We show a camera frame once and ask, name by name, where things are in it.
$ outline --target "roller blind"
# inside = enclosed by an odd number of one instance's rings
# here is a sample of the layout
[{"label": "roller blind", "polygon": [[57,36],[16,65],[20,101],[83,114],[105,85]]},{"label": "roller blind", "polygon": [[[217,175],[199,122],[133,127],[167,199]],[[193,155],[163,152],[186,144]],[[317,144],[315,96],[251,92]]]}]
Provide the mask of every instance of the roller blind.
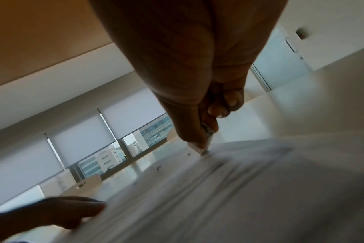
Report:
[{"label": "roller blind", "polygon": [[50,137],[65,167],[114,142],[100,116],[94,116]]},{"label": "roller blind", "polygon": [[45,137],[0,158],[0,204],[61,171]]},{"label": "roller blind", "polygon": [[161,116],[165,110],[155,95],[146,88],[101,112],[114,135],[120,139]]}]

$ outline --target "hand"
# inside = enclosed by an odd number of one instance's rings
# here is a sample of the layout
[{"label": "hand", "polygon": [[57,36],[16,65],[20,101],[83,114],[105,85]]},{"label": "hand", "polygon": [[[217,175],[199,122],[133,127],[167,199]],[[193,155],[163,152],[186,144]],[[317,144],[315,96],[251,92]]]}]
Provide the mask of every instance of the hand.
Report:
[{"label": "hand", "polygon": [[0,241],[39,226],[75,229],[83,218],[99,214],[106,204],[85,197],[53,197],[0,213]]},{"label": "hand", "polygon": [[251,64],[287,0],[91,0],[183,140],[206,144],[244,103]]}]

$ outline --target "door handle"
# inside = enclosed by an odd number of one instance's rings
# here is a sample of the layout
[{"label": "door handle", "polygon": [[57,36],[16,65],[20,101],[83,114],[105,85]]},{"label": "door handle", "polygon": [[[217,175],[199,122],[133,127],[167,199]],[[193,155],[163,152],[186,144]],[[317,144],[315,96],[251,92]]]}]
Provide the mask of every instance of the door handle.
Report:
[{"label": "door handle", "polygon": [[288,38],[285,39],[286,44],[290,47],[290,49],[294,52],[294,53],[298,53],[298,51],[294,50],[293,47],[290,45],[290,43],[287,41]]}]

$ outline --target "paper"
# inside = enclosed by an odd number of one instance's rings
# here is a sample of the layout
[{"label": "paper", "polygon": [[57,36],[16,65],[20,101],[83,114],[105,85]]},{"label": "paper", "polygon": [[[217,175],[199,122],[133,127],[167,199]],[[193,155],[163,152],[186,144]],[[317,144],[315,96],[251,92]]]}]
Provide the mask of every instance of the paper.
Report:
[{"label": "paper", "polygon": [[153,164],[59,242],[364,242],[364,134],[187,153]]}]

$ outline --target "door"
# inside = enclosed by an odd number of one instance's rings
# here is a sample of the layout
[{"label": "door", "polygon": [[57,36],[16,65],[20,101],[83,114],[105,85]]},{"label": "door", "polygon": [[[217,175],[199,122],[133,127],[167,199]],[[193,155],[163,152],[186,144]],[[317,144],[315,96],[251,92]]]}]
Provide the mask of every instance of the door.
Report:
[{"label": "door", "polygon": [[272,31],[252,68],[268,90],[278,88],[311,72],[278,26]]}]

